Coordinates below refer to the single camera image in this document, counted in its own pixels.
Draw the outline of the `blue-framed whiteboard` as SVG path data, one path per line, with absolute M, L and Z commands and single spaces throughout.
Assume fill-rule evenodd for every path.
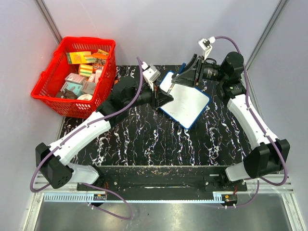
M 180 84 L 173 86 L 170 95 L 174 100 L 163 105 L 161 110 L 185 129 L 191 128 L 210 103 L 210 97 L 204 92 Z

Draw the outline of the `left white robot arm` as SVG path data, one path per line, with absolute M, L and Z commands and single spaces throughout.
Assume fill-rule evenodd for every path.
M 40 143 L 36 147 L 36 172 L 40 172 L 54 189 L 72 182 L 86 183 L 93 190 L 100 190 L 104 185 L 102 172 L 95 166 L 72 164 L 73 157 L 92 140 L 124 120 L 130 108 L 149 104 L 158 109 L 173 101 L 168 92 L 170 86 L 155 81 L 137 84 L 128 77 L 121 79 L 82 124 L 50 145 Z

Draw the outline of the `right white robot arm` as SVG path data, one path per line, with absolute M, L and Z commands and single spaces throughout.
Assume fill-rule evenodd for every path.
M 280 140 L 262 120 L 251 102 L 249 85 L 242 84 L 244 76 L 244 58 L 232 51 L 220 65 L 214 59 L 204 60 L 195 54 L 171 79 L 173 84 L 186 87 L 195 87 L 202 79 L 216 81 L 218 97 L 236 117 L 249 140 L 251 153 L 241 163 L 226 168 L 225 175 L 219 178 L 219 186 L 226 191 L 238 180 L 263 180 L 268 174 L 283 171 L 279 183 L 283 185 L 288 177 L 286 160 L 290 144 L 286 139 Z

